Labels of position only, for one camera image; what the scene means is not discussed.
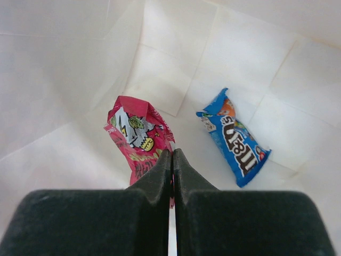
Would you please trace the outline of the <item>blue checkered paper bag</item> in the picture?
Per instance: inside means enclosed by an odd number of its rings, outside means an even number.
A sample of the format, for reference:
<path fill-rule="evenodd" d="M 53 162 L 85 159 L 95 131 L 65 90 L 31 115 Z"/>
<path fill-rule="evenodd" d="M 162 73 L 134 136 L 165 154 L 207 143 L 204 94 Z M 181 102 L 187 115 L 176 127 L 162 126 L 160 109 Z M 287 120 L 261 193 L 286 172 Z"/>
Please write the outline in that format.
<path fill-rule="evenodd" d="M 1 232 L 30 191 L 128 186 L 103 128 L 121 94 L 237 189 L 196 117 L 224 87 L 272 151 L 247 188 L 309 195 L 340 252 L 340 1 L 1 1 Z"/>

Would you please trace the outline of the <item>small red snack bag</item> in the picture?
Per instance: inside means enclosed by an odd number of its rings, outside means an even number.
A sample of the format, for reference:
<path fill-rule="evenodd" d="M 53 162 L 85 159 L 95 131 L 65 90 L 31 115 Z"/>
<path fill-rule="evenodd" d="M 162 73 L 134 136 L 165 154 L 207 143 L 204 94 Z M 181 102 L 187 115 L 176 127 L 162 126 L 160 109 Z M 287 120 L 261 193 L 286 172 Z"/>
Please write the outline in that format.
<path fill-rule="evenodd" d="M 131 168 L 130 185 L 152 169 L 164 150 L 175 149 L 174 135 L 160 113 L 134 97 L 118 96 L 104 130 Z"/>

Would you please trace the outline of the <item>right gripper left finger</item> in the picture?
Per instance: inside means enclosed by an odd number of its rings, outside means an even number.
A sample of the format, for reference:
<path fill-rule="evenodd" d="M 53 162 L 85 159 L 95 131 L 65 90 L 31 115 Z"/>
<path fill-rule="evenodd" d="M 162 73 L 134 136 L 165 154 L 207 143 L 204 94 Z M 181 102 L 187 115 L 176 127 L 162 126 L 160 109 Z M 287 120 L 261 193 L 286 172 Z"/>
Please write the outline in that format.
<path fill-rule="evenodd" d="M 171 152 L 124 190 L 36 190 L 18 205 L 1 255 L 167 255 Z"/>

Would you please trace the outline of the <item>blue chocolate candy bag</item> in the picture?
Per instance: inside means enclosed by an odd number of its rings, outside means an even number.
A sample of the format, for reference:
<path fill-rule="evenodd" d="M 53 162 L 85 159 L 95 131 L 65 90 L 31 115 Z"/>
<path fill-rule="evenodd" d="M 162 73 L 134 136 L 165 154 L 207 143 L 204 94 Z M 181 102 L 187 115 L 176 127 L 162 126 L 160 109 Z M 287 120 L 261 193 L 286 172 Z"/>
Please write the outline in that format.
<path fill-rule="evenodd" d="M 226 95 L 227 91 L 227 87 L 223 88 L 196 115 L 229 164 L 237 185 L 242 188 L 261 170 L 271 150 L 261 147 L 246 126 L 237 119 L 235 107 Z"/>

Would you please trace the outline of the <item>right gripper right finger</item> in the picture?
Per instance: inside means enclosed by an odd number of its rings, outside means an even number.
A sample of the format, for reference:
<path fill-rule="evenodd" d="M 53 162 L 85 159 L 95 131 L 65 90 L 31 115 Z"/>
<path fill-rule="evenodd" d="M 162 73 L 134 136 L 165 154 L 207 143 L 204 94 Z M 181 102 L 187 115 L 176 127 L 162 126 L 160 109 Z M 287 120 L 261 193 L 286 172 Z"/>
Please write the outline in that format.
<path fill-rule="evenodd" d="M 335 255 L 313 201 L 298 191 L 224 191 L 173 153 L 178 255 Z"/>

